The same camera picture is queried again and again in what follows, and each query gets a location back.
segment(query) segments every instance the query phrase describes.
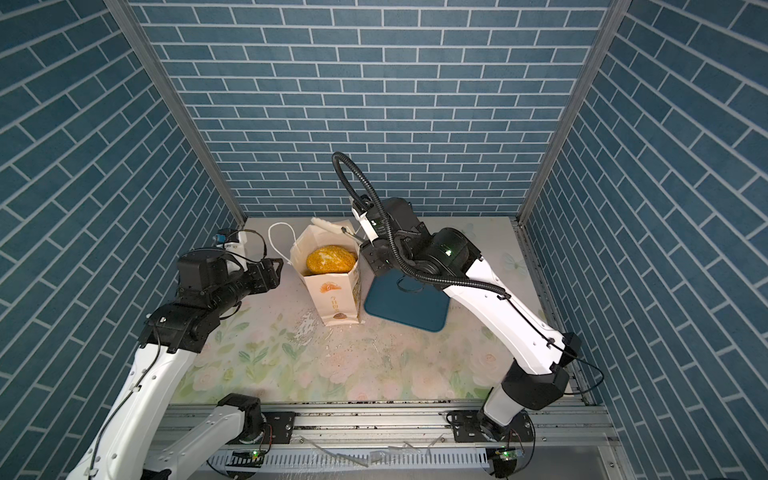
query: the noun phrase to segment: wire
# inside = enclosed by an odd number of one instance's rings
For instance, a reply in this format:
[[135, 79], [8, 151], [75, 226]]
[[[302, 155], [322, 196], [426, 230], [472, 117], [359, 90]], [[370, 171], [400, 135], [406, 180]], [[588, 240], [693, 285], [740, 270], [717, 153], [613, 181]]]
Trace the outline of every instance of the wire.
[[603, 370], [600, 367], [598, 367], [597, 365], [595, 365], [593, 363], [589, 363], [587, 360], [583, 360], [583, 359], [580, 359], [580, 358], [578, 358], [576, 356], [573, 356], [573, 355], [571, 355], [568, 352], [564, 351], [563, 353], [565, 355], [570, 356], [572, 359], [576, 360], [577, 362], [583, 363], [584, 365], [586, 365], [588, 367], [591, 367], [592, 369], [595, 369], [595, 370], [597, 370], [600, 373], [600, 379], [593, 386], [589, 387], [588, 389], [586, 389], [586, 390], [579, 390], [577, 392], [564, 392], [563, 395], [581, 395], [582, 393], [591, 392], [592, 390], [596, 389], [598, 386], [603, 384], [603, 381], [605, 380], [605, 372], [603, 372]]
[[572, 359], [576, 360], [577, 362], [583, 363], [584, 365], [586, 365], [586, 366], [589, 366], [589, 367], [591, 367], [592, 369], [595, 369], [595, 370], [597, 370], [597, 371], [600, 373], [600, 379], [599, 379], [599, 380], [598, 380], [598, 381], [597, 381], [597, 382], [596, 382], [596, 383], [595, 383], [593, 386], [589, 387], [588, 389], [586, 389], [586, 390], [578, 390], [577, 392], [564, 392], [564, 393], [563, 393], [563, 395], [581, 395], [581, 394], [583, 394], [583, 393], [591, 392], [592, 390], [596, 389], [598, 386], [602, 385], [603, 381], [605, 381], [605, 372], [603, 372], [603, 370], [602, 370], [600, 367], [596, 366], [596, 365], [595, 365], [595, 364], [593, 364], [593, 363], [589, 363], [587, 360], [583, 360], [583, 359], [580, 359], [580, 358], [578, 358], [576, 355], [573, 355], [573, 354], [571, 354], [571, 353], [569, 353], [569, 352], [566, 352], [565, 350], [563, 350], [563, 349], [562, 349], [562, 348], [560, 348], [559, 346], [555, 345], [555, 344], [554, 344], [554, 339], [552, 339], [552, 338], [548, 338], [548, 337], [547, 337], [547, 336], [546, 336], [544, 333], [541, 333], [541, 330], [539, 330], [538, 328], [536, 328], [536, 325], [534, 325], [534, 324], [531, 322], [531, 320], [529, 320], [529, 319], [528, 319], [528, 317], [526, 317], [525, 315], [523, 315], [523, 313], [522, 313], [522, 312], [521, 312], [521, 311], [518, 309], [518, 307], [516, 307], [516, 306], [515, 306], [515, 304], [514, 304], [514, 303], [512, 303], [512, 301], [510, 301], [510, 299], [509, 299], [509, 298], [507, 298], [506, 300], [507, 300], [507, 303], [509, 303], [509, 304], [512, 306], [512, 308], [513, 308], [513, 309], [515, 309], [515, 312], [517, 312], [517, 313], [518, 313], [518, 314], [519, 314], [521, 317], [523, 317], [523, 320], [525, 320], [525, 322], [526, 322], [528, 325], [530, 325], [530, 326], [531, 326], [531, 328], [532, 328], [532, 329], [533, 329], [533, 330], [534, 330], [536, 333], [538, 333], [538, 334], [539, 334], [539, 336], [540, 336], [542, 339], [544, 339], [544, 340], [547, 342], [547, 345], [548, 345], [548, 346], [549, 346], [549, 345], [553, 346], [554, 348], [556, 348], [556, 349], [560, 350], [560, 351], [563, 353], [563, 355], [567, 355], [567, 356], [570, 356]]
[[227, 316], [220, 317], [219, 320], [226, 320], [226, 319], [230, 318], [232, 315], [234, 315], [235, 313], [239, 312], [240, 311], [240, 307], [242, 307], [242, 306], [243, 306], [243, 302], [237, 302], [237, 305], [235, 306], [236, 307], [235, 311], [230, 313]]
[[104, 422], [104, 426], [101, 427], [101, 431], [98, 433], [98, 436], [96, 437], [96, 444], [94, 445], [94, 454], [91, 456], [91, 466], [88, 468], [88, 480], [91, 480], [93, 478], [93, 475], [91, 475], [91, 472], [94, 469], [94, 464], [96, 463], [96, 457], [98, 456], [98, 446], [101, 443], [101, 437], [104, 435], [104, 431], [109, 426], [109, 423], [112, 421], [115, 415], [120, 411], [120, 409], [125, 405], [125, 403], [128, 401], [128, 399], [134, 394], [134, 391], [136, 391], [136, 388], [139, 388], [141, 390], [141, 381], [144, 380], [144, 377], [147, 376], [150, 370], [152, 370], [152, 367], [157, 362], [157, 359], [160, 358], [160, 333], [157, 331], [157, 326], [152, 326], [152, 332], [154, 334], [154, 338], [157, 340], [157, 353], [154, 356], [154, 359], [152, 360], [152, 363], [149, 364], [146, 370], [144, 370], [144, 373], [141, 374], [141, 377], [139, 377], [139, 380], [136, 382], [136, 386], [131, 389], [130, 392], [125, 396], [125, 398], [118, 404], [118, 407], [112, 412], [112, 415], [107, 418], [107, 421]]
[[205, 462], [208, 464], [208, 466], [210, 467], [210, 469], [211, 469], [211, 470], [213, 470], [214, 472], [216, 472], [217, 474], [219, 474], [219, 475], [221, 475], [221, 476], [223, 476], [223, 477], [231, 478], [231, 477], [230, 477], [229, 475], [227, 475], [226, 473], [223, 473], [223, 472], [219, 472], [218, 470], [216, 470], [216, 469], [214, 468], [214, 466], [210, 464], [210, 460], [208, 460], [208, 459], [207, 459]]
[[261, 235], [261, 233], [255, 231], [255, 230], [249, 230], [247, 228], [243, 228], [242, 230], [235, 230], [234, 232], [232, 232], [229, 235], [227, 235], [227, 240], [229, 240], [235, 233], [238, 233], [238, 232], [255, 233], [256, 235], [258, 235], [259, 238], [261, 239], [261, 243], [264, 244], [264, 253], [261, 256], [261, 259], [263, 260], [263, 259], [266, 258], [266, 241], [264, 240], [264, 237]]
[[259, 263], [261, 261], [261, 260], [251, 260], [250, 258], [244, 257], [244, 256], [240, 255], [239, 253], [230, 252], [229, 250], [225, 250], [224, 248], [216, 248], [216, 247], [193, 248], [192, 250], [186, 252], [184, 255], [186, 255], [187, 253], [193, 253], [193, 252], [224, 252], [224, 253], [228, 253], [230, 255], [234, 255], [235, 257], [240, 257], [240, 258], [242, 258], [244, 260], [247, 260], [247, 261], [249, 261], [251, 263]]
[[525, 463], [525, 465], [523, 465], [519, 470], [512, 472], [513, 475], [515, 473], [522, 472], [531, 464], [531, 462], [533, 462], [533, 454], [536, 453], [536, 425], [534, 425], [533, 422], [531, 422], [531, 431], [533, 432], [533, 445], [531, 446], [531, 456], [528, 457], [528, 461]]
[[389, 242], [389, 250], [392, 252], [392, 256], [395, 258], [395, 261], [399, 265], [400, 270], [402, 270], [402, 272], [405, 275], [412, 276], [413, 278], [421, 281], [422, 283], [430, 283], [432, 285], [467, 286], [470, 288], [488, 290], [506, 299], [508, 299], [511, 296], [510, 293], [508, 293], [503, 286], [495, 285], [493, 283], [480, 282], [477, 280], [470, 280], [467, 278], [459, 278], [457, 276], [430, 275], [428, 273], [424, 273], [417, 270], [413, 266], [408, 265], [406, 259], [400, 253], [400, 250], [397, 247], [397, 244], [395, 242], [395, 235], [392, 232], [392, 224], [389, 222], [389, 215], [384, 210], [384, 205], [382, 204], [382, 201], [379, 198], [379, 195], [376, 193], [376, 189], [373, 188], [373, 185], [371, 185], [371, 182], [366, 178], [366, 175], [362, 172], [362, 170], [360, 170], [360, 167], [358, 167], [355, 164], [355, 162], [352, 161], [351, 158], [347, 157], [345, 154], [341, 152], [337, 151], [336, 153], [334, 153], [332, 156], [332, 160], [333, 160], [333, 169], [336, 171], [336, 174], [339, 176], [339, 180], [341, 180], [342, 185], [344, 186], [344, 188], [346, 188], [346, 191], [352, 197], [353, 201], [355, 201], [356, 203], [362, 204], [362, 198], [357, 194], [357, 192], [355, 192], [355, 189], [353, 189], [352, 186], [349, 184], [349, 181], [347, 180], [346, 175], [341, 170], [340, 163], [344, 163], [352, 171], [352, 173], [357, 177], [357, 179], [360, 180], [360, 183], [366, 189], [366, 192], [368, 193], [369, 197], [371, 197], [371, 200], [373, 201], [373, 205], [378, 210], [379, 216], [381, 217], [381, 221], [384, 224], [384, 230], [386, 232], [386, 237]]
[[509, 439], [512, 437], [513, 433], [518, 438], [518, 442], [520, 442], [520, 449], [523, 451], [523, 455], [525, 455], [525, 448], [523, 448], [523, 441], [522, 439], [520, 439], [520, 435], [518, 435], [515, 429], [509, 429], [509, 433], [507, 434], [507, 448], [509, 448]]
[[259, 442], [259, 452], [261, 452], [261, 446], [264, 445], [264, 437], [266, 437], [266, 432], [261, 434], [261, 441]]
[[272, 451], [272, 434], [273, 434], [272, 424], [270, 423], [270, 446], [266, 447], [266, 452], [264, 452], [264, 455]]
[[448, 422], [448, 424], [453, 428], [456, 428], [456, 426], [458, 425], [458, 423], [453, 420], [452, 413], [448, 413], [445, 415], [445, 421]]

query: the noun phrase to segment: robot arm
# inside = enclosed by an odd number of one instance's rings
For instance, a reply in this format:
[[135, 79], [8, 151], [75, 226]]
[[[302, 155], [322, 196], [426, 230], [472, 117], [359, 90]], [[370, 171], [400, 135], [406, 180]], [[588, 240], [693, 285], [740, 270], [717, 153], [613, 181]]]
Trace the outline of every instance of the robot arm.
[[[358, 195], [350, 186], [341, 163], [358, 177], [366, 195]], [[523, 408], [539, 410], [559, 399], [569, 378], [564, 368], [578, 356], [579, 338], [552, 329], [533, 314], [464, 234], [452, 228], [431, 234], [406, 200], [381, 201], [345, 154], [336, 152], [333, 166], [369, 239], [360, 247], [360, 255], [374, 274], [394, 268], [431, 283], [473, 312], [514, 355], [506, 377], [491, 391], [479, 414], [483, 432], [501, 440]]]
[[281, 259], [246, 261], [238, 243], [227, 250], [196, 249], [178, 260], [177, 296], [149, 316], [128, 378], [68, 480], [183, 480], [224, 443], [264, 434], [259, 400], [230, 394], [208, 421], [145, 463], [171, 396], [222, 315], [245, 296], [280, 285]]

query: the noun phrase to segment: brick-patterned wallpaper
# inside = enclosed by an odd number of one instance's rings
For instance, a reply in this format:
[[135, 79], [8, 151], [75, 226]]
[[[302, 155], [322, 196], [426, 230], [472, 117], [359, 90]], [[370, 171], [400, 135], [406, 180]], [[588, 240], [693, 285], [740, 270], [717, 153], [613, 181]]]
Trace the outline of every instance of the brick-patterned wallpaper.
[[0, 12], [0, 478], [57, 478], [231, 219], [101, 0]]
[[638, 478], [768, 478], [768, 2], [634, 0], [531, 217]]
[[249, 215], [512, 215], [608, 0], [132, 2]]

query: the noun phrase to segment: white paper bag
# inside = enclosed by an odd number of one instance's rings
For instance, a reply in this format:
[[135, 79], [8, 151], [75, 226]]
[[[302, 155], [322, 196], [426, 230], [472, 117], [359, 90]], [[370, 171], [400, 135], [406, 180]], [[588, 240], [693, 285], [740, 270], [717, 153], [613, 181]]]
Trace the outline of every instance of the white paper bag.
[[[355, 231], [349, 220], [336, 222], [336, 225]], [[338, 245], [354, 252], [358, 261], [348, 273], [323, 273], [312, 275], [306, 268], [306, 258], [315, 250], [327, 245]], [[317, 312], [326, 326], [349, 325], [360, 323], [360, 248], [350, 236], [331, 233], [316, 225], [309, 225], [290, 249], [290, 262], [301, 276], [301, 280], [310, 292]]]

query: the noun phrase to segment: round bread loaf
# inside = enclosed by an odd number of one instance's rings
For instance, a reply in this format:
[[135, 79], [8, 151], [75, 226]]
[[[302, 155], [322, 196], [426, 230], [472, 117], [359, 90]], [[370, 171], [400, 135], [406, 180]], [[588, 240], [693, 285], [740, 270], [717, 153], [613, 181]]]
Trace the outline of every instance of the round bread loaf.
[[320, 247], [306, 258], [306, 268], [312, 275], [321, 273], [349, 273], [357, 257], [338, 245]]

